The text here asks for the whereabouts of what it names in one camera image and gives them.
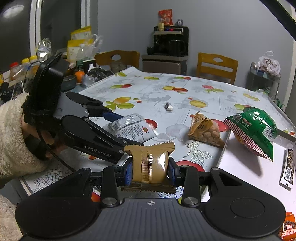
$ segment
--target green snack bag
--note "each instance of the green snack bag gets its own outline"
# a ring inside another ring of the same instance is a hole
[[[276,124],[265,111],[255,107],[246,107],[243,113],[227,117],[223,123],[251,152],[273,161],[272,140],[277,137]]]

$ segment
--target person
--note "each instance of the person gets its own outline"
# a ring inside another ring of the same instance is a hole
[[[36,128],[24,122],[22,105],[28,93],[18,95],[14,100],[0,106],[0,188],[10,180],[41,172],[50,161],[37,159],[26,147],[25,138],[32,135],[38,138]],[[47,131],[41,131],[47,144],[59,154],[65,146],[55,142]],[[15,221],[16,206],[0,195],[0,241],[16,241],[22,233]]]

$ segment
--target human hand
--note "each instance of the human hand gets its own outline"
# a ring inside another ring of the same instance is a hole
[[[41,132],[41,135],[42,135],[43,140],[45,141],[45,143],[49,144],[49,145],[52,145],[51,149],[57,155],[59,155],[62,150],[67,148],[67,146],[64,145],[59,139],[55,140],[54,138],[52,138],[51,134],[48,131],[41,130],[40,132]],[[22,116],[22,135],[23,135],[24,139],[26,139],[29,135],[32,135],[35,138],[40,140],[39,135],[38,135],[37,130],[36,130],[36,127],[31,126],[30,124],[26,123],[24,121],[24,115]],[[45,157],[51,159],[52,154],[50,152],[46,151]]]

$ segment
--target fruit-patterned tablecloth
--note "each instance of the fruit-patterned tablecloth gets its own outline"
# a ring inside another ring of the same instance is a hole
[[[122,116],[132,113],[142,115],[159,133],[145,145],[174,141],[176,149],[171,156],[176,162],[199,164],[205,171],[217,164],[222,149],[187,139],[192,116],[197,111],[218,123],[224,141],[229,135],[229,130],[222,123],[225,117],[242,112],[246,106],[265,110],[274,119],[277,128],[295,135],[292,123],[277,110],[266,94],[212,80],[145,73],[130,67],[82,90],[80,94],[102,101],[104,106]],[[172,112],[165,110],[166,102],[172,104]],[[108,123],[102,117],[91,120],[99,126]],[[110,165],[74,150],[67,150],[64,158],[76,169],[90,167],[92,171],[101,171]],[[36,192],[68,173],[61,164],[54,162],[43,173],[27,175],[23,180],[30,192]]]

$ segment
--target wooden chair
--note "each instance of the wooden chair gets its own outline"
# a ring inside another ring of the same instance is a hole
[[[123,51],[123,50],[113,50],[109,52],[103,52],[95,55],[96,63],[98,65],[110,65],[112,57],[114,55],[120,55],[120,61],[126,65],[131,65],[139,68],[140,53],[137,51]]]
[[[217,62],[214,60],[214,58],[220,58],[222,62]],[[216,69],[208,66],[202,66],[202,62],[231,68],[232,72],[222,70],[222,69]],[[235,76],[237,74],[237,65],[238,65],[237,60],[225,57],[223,55],[211,54],[211,53],[198,53],[196,76],[200,77],[201,73],[212,74],[212,75],[220,76],[226,79],[230,79],[230,84],[233,85],[235,81]]]

